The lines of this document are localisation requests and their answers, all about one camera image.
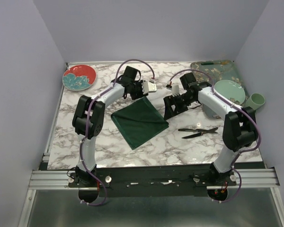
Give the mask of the dark green cloth napkin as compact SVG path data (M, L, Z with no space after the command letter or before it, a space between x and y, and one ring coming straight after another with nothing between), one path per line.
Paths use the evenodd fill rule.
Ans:
M146 97L112 113L111 120L132 150L169 127Z

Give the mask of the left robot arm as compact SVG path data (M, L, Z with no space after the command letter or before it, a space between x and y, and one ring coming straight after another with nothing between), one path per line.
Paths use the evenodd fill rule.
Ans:
M99 179L95 175L95 144L104 125L105 110L113 102L130 95L133 100L147 96L147 82L138 79L138 69L127 66L124 73L110 82L103 91L89 97L79 98L72 125L80 138L79 162L75 171L79 181L86 187Z

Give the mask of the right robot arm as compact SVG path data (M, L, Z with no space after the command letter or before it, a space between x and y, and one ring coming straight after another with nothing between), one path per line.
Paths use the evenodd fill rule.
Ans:
M193 102L211 108L223 119L222 140L224 146L219 156L210 165L204 180L213 185L224 182L232 170L238 157L245 152L253 151L253 142L259 143L261 136L256 124L255 110L251 107L241 107L218 93L213 82L197 82L195 70L183 70L180 77L185 93L181 94L179 88L168 81L166 87L172 94L163 99L165 105L164 119L168 120L188 110Z

